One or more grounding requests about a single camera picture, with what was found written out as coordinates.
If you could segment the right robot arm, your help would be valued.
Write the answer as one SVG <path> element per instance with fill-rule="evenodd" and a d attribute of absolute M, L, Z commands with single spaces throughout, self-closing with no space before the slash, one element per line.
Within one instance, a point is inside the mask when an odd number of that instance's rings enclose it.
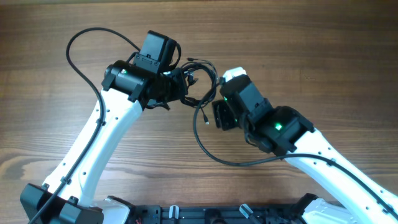
<path fill-rule="evenodd" d="M 306 223 L 397 223 L 397 196 L 345 159 L 297 110 L 273 107 L 242 68 L 221 77 L 213 104 L 224 130 L 239 127 L 247 143 L 306 173 L 341 203 L 307 196 L 297 207 Z"/>

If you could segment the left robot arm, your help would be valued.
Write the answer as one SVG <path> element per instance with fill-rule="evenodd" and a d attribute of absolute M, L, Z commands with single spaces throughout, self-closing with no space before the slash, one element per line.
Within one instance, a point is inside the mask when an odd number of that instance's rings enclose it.
<path fill-rule="evenodd" d="M 126 223 L 134 206 L 117 197 L 95 202 L 100 177 L 127 130 L 149 108 L 166 108 L 187 94 L 178 60 L 180 45 L 149 31 L 142 47 L 111 64 L 96 106 L 73 146 L 42 185 L 20 196 L 31 223 Z"/>

